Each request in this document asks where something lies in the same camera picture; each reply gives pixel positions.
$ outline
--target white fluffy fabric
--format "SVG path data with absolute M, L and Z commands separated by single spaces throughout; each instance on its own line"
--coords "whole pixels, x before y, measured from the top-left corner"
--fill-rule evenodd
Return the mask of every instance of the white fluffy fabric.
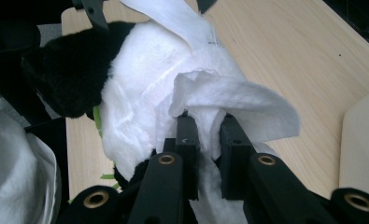
M 220 124 L 233 114 L 252 142 L 299 133 L 295 109 L 275 92 L 246 80 L 214 28 L 183 0 L 123 0 L 149 15 L 126 37 L 111 64 L 100 105 L 103 145 L 129 180 L 163 140 L 176 137 L 176 117 L 195 118 L 201 143 L 199 223 L 247 223 L 243 202 L 220 195 Z
M 50 148 L 0 111 L 0 223 L 54 223 L 60 189 Z

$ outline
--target black plush toy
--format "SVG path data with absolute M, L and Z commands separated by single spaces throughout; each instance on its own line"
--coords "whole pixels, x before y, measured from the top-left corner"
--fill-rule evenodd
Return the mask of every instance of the black plush toy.
M 214 27 L 184 0 L 122 0 L 151 17 L 114 22 L 110 35 L 93 30 L 50 42 L 23 57 L 32 85 L 62 116 L 100 105 L 103 148 L 121 182 L 141 178 L 147 160 L 176 137 L 177 117 L 195 119 L 200 141 L 200 223 L 246 223 L 243 202 L 221 198 L 220 125 L 234 115 L 256 149 L 299 133 L 295 109 L 275 92 L 247 81 Z

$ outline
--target light wood table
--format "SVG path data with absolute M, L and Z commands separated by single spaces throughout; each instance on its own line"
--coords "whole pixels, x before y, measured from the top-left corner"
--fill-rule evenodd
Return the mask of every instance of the light wood table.
M 108 21 L 146 21 L 105 2 Z M 300 136 L 268 144 L 310 190 L 330 197 L 338 187 L 342 121 L 369 93 L 369 44 L 321 0 L 219 0 L 206 17 L 249 80 L 287 98 L 302 120 Z M 84 12 L 62 15 L 64 35 L 91 27 Z M 112 182 L 94 123 L 67 120 L 71 197 Z

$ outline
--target crumpled white fabric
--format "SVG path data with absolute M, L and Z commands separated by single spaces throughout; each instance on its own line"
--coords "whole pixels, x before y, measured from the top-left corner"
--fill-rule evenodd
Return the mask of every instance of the crumpled white fabric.
M 195 118 L 201 143 L 199 201 L 191 202 L 199 223 L 247 223 L 243 202 L 223 200 L 220 124 L 233 114 L 256 149 L 265 141 L 298 135 L 295 109 L 281 96 L 246 80 L 219 42 L 214 28 L 183 0 L 122 0 L 151 21 L 139 23 L 111 64 L 100 105 L 103 147 L 129 180 L 135 167 L 163 141 L 176 137 L 176 117 Z
M 54 223 L 60 188 L 50 148 L 0 111 L 0 223 Z

